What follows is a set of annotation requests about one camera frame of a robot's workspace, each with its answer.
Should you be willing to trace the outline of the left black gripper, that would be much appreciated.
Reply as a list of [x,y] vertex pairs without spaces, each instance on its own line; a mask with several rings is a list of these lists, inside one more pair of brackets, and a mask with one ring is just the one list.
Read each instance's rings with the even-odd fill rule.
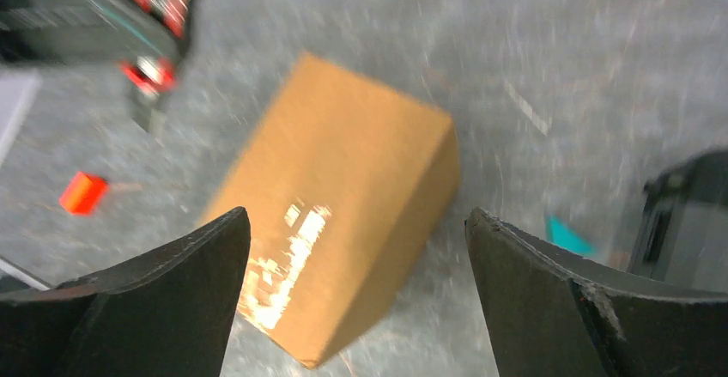
[[1,62],[181,64],[195,0],[1,0]]

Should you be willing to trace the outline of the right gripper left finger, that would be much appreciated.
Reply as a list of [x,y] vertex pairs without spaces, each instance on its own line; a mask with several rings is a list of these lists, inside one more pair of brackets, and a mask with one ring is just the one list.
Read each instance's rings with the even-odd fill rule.
[[2,375],[219,375],[250,241],[248,215],[236,207],[56,286],[3,260]]

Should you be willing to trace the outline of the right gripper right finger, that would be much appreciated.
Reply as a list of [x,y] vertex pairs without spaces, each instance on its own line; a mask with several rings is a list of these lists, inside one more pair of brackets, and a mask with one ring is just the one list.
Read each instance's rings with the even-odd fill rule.
[[726,294],[601,265],[481,208],[464,236],[500,375],[726,375]]

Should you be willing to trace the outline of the brown cardboard express box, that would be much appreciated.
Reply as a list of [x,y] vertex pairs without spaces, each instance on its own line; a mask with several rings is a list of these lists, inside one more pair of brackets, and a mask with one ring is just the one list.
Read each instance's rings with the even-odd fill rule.
[[246,209],[238,310],[314,369],[387,315],[459,181],[448,112],[306,53],[201,220]]

